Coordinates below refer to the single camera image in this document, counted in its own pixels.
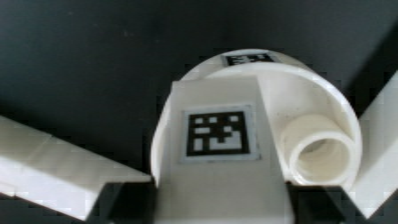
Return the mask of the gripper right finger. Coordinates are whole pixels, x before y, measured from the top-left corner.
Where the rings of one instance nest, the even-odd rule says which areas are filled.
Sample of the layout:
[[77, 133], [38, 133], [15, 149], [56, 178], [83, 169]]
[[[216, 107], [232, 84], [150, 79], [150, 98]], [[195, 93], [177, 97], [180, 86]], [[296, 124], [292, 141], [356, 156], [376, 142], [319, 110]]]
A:
[[294, 224], [365, 224], [363, 216], [337, 186], [285, 183]]

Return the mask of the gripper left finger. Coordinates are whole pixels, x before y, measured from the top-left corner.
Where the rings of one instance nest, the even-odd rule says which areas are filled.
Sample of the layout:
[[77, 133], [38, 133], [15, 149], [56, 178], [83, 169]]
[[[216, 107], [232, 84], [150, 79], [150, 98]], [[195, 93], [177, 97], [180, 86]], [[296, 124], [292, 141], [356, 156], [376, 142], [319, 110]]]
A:
[[84, 224], [152, 224], [156, 187], [145, 183], [106, 183]]

